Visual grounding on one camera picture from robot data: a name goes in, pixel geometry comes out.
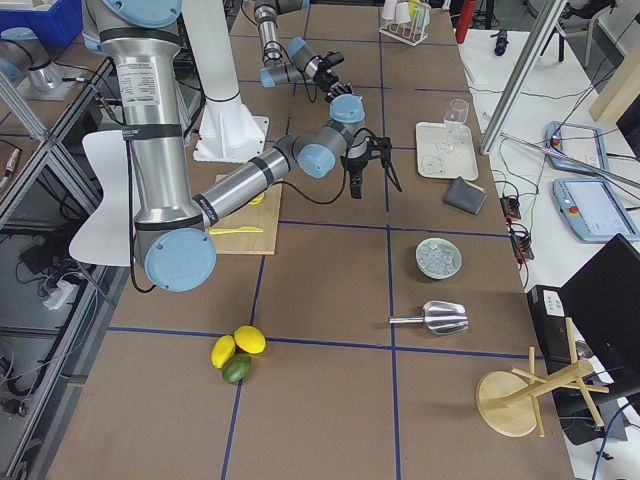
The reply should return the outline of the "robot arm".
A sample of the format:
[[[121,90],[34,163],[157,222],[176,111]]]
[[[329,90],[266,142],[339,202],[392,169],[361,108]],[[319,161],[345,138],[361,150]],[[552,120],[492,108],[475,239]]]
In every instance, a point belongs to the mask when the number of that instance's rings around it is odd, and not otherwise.
[[[284,47],[278,36],[278,18],[282,15],[308,9],[310,1],[262,0],[254,2],[253,17],[262,46],[263,67],[261,84],[274,88],[281,84],[302,82],[313,84],[325,93],[331,102],[340,95],[352,94],[349,82],[342,82],[334,68],[344,61],[341,52],[318,54],[301,37],[294,37]]]
[[[379,161],[395,177],[391,142],[365,125],[361,98],[335,74],[342,57],[296,38],[283,46],[278,19],[303,1],[258,1],[254,18],[265,87],[309,83],[329,104],[316,132],[266,144],[268,119],[243,103],[219,1],[86,1],[84,35],[114,63],[123,123],[84,138],[103,189],[71,242],[74,259],[142,269],[155,287],[183,292],[214,270],[209,229],[294,169],[322,178],[343,168],[360,194],[361,173]]]

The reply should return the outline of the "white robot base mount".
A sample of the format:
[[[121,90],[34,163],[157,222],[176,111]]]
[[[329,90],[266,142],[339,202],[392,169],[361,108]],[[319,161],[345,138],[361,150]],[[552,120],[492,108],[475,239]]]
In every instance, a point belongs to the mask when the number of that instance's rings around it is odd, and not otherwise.
[[[263,151],[269,120],[242,101],[223,3],[185,0],[182,16],[205,96],[194,159],[245,163]]]

